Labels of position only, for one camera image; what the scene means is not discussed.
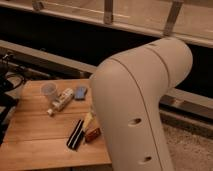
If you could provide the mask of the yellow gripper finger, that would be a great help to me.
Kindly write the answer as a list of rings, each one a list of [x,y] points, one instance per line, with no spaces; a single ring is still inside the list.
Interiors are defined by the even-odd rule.
[[[92,120],[93,120],[93,114],[92,113],[87,113],[85,115],[84,123],[83,123],[83,126],[82,126],[82,130],[83,131],[87,130],[87,127],[89,126],[89,124],[91,123]]]

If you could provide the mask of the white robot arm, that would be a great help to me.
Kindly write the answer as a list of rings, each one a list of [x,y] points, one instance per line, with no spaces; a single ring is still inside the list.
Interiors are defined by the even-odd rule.
[[[192,63],[186,43],[167,37],[114,54],[91,75],[92,109],[114,171],[174,171],[159,102]]]

